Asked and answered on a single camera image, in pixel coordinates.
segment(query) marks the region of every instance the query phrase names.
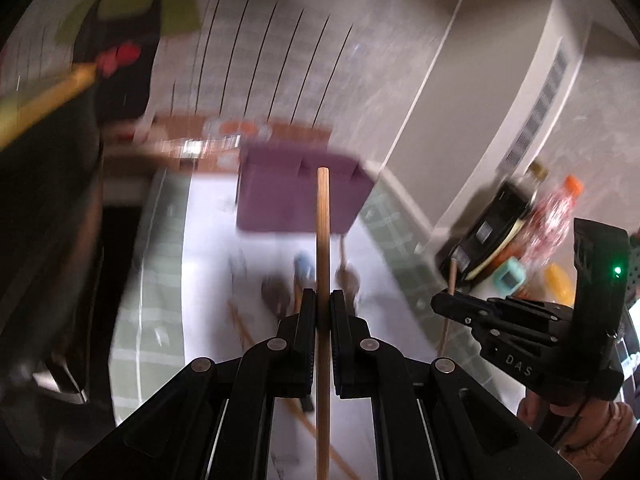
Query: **orange object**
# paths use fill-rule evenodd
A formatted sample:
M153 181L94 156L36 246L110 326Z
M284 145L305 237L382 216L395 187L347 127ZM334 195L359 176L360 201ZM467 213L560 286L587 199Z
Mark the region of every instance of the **orange object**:
M554 297L556 303L574 306L575 284L558 264L550 263L544 270L545 288Z
M249 137L255 137L258 135L260 128L253 121L225 121L220 124L220 135L244 135Z
M251 337L247 327L244 325L244 321L242 321L242 317L238 312L238 307L233 301L229 301L227 303L229 307L229 311L231 313L231 320L233 324L238 329L240 333L240 342L242 344L242 349L251 348L255 345L254 338ZM318 438L318 432L316 431L316 427L311 423L311 421L306 418L305 413L302 412L299 404L295 399L284 399L287 409L296 417L296 419L302 423L305 429L312 435L313 438ZM360 480L360 477L356 474L356 472L346 463L345 459L342 458L340 453L338 453L334 446L329 445L329 457L333 460L340 469L348 476L350 480Z
M562 185L576 198L578 198L584 191L584 184L582 181L573 175L568 175Z

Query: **red object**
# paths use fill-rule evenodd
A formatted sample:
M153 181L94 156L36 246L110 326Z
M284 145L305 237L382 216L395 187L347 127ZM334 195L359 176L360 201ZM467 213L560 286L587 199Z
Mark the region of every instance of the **red object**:
M127 41L98 54L95 64L103 77L111 77L119 67L135 63L141 52L139 45Z
M139 45L127 41L127 43L123 43L118 47L116 59L121 66L130 65L138 60L141 52L142 49L140 49Z

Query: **purple box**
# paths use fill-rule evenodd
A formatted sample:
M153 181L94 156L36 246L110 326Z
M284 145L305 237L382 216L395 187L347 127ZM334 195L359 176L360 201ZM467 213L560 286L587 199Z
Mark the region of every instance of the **purple box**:
M241 150L238 218L242 231L316 231L318 168L329 168L331 232L349 231L374 181L357 160L291 144L248 144Z

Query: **air vent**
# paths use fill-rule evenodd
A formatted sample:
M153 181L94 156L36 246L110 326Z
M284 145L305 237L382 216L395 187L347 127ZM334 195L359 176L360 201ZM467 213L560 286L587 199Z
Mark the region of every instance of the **air vent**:
M500 163L500 170L506 173L513 173L522 160L522 157L527 153L533 139L536 138L536 135L540 131L540 126L542 126L546 114L549 112L549 108L551 108L556 98L556 94L558 94L558 89L566 72L567 64L564 51L562 50L562 46L560 46L556 53L556 58L551 65L551 70L549 70L549 74L546 76L542 91L536 100L536 104L534 104L527 121L524 123L524 126Z

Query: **screw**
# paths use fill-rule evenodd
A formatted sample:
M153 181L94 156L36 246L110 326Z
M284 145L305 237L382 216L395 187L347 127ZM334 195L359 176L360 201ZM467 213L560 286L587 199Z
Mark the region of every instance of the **screw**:
M287 342L284 339L279 337L274 337L273 339L269 339L267 343L267 348L273 351L284 350L287 347Z
M211 368L211 361L206 357L198 357L191 361L191 370L197 373L206 372Z
M436 361L436 370L443 374L450 374L455 369L456 364L451 359L444 357Z
M377 342L375 339L367 337L366 339L363 339L360 342L360 348L362 348L363 350L366 350L367 352L373 352L378 348L380 348L380 343Z

